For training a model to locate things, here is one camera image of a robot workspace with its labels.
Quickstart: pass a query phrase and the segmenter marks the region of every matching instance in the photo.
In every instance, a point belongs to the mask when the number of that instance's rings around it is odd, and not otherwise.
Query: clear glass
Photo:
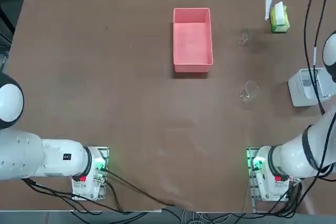
[[[239,44],[241,46],[245,46],[247,40],[248,40],[248,32],[247,30],[243,29],[242,31],[240,31]]]
[[[245,108],[250,108],[259,92],[259,86],[255,81],[249,80],[245,84],[245,89],[240,92],[240,101]]]

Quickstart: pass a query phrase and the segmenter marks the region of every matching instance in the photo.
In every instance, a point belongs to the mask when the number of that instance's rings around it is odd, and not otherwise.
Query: metal mount
[[[86,181],[75,182],[72,181],[72,191],[74,194],[78,194],[85,198],[90,198],[92,200],[105,199],[106,197],[106,184],[107,173],[97,169],[97,164],[101,164],[103,167],[102,159],[105,163],[105,168],[108,167],[109,162],[109,147],[100,146],[88,146],[92,154],[92,165],[89,175]],[[83,200],[83,198],[73,197],[74,200]]]
[[[249,185],[250,185],[250,191],[251,191],[252,212],[257,211],[257,202],[262,201],[261,195],[259,192],[257,178],[253,171],[253,160],[257,156],[259,149],[260,147],[248,147],[246,149],[247,166],[248,166],[248,174],[249,174]],[[287,195],[281,201],[288,201],[288,199],[289,199],[289,196]]]

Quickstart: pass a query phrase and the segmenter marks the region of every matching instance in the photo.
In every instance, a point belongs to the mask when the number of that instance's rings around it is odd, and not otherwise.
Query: black object
[[[5,12],[2,10],[1,5],[0,5],[0,18],[4,21],[5,25],[10,30],[10,32],[14,34],[15,27],[13,26],[12,22],[8,19]]]
[[[20,91],[22,93],[22,97],[23,97],[23,104],[22,104],[21,113],[20,113],[20,115],[15,120],[13,120],[11,122],[6,122],[6,121],[3,121],[2,119],[0,119],[0,130],[3,130],[3,129],[6,129],[8,127],[13,126],[17,122],[17,120],[20,119],[20,117],[21,117],[21,115],[23,113],[23,108],[25,107],[25,97],[23,95],[23,91],[22,91],[20,85],[13,78],[9,77],[5,73],[0,72],[0,88],[2,86],[6,85],[6,84],[13,84],[13,85],[17,86],[20,89]]]
[[[63,160],[71,160],[71,153],[64,153]]]

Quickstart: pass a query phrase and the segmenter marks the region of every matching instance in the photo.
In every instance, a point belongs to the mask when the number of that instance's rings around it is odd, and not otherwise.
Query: glass cup
[[[245,84],[245,89],[240,92],[240,101],[245,108],[250,108],[259,91],[259,86],[255,81],[249,80]]]

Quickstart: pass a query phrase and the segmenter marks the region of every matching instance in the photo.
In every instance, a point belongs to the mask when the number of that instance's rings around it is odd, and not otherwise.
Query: floor
[[[178,216],[181,216],[182,210],[179,208],[170,208],[173,210]],[[112,221],[119,221],[122,219],[128,219],[132,216],[138,214],[132,214],[130,216],[124,217],[120,214],[115,214],[112,212],[104,212],[99,216],[87,216],[81,215],[81,218],[84,219],[89,224],[108,224]],[[192,212],[188,212],[187,215],[187,223],[189,224],[202,224],[199,221],[190,221],[192,219]],[[74,217],[69,212],[0,212],[0,220],[2,224],[21,224],[26,223],[29,220],[29,223],[33,224],[81,224],[83,223],[81,220]],[[231,217],[226,223],[234,224],[237,220],[236,217]],[[291,219],[283,219],[277,217],[265,217],[262,219],[254,219],[254,220],[240,220],[239,224],[332,224],[335,223],[336,216],[307,216],[307,215],[295,215]],[[163,211],[162,213],[149,213],[145,217],[134,221],[133,223],[173,223],[178,224],[180,221],[173,216],[171,213]]]

